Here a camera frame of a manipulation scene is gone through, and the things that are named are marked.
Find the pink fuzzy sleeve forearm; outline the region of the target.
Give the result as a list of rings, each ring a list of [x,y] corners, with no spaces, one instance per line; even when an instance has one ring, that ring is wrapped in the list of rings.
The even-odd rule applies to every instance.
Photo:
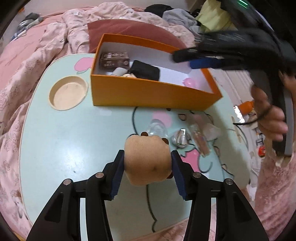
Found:
[[[295,212],[295,154],[284,160],[276,156],[273,142],[264,140],[254,210],[269,240],[276,240]]]

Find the person's right hand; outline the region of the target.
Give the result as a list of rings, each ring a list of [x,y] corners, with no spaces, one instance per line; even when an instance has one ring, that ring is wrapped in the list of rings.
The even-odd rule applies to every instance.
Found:
[[[292,94],[295,120],[295,77],[282,73],[279,73],[279,75],[285,88]],[[254,110],[257,115],[261,115],[265,110],[269,109],[268,114],[257,121],[260,131],[272,141],[283,141],[283,134],[288,132],[288,126],[284,122],[283,110],[276,106],[271,107],[266,93],[255,85],[251,87],[251,96],[254,100]]]

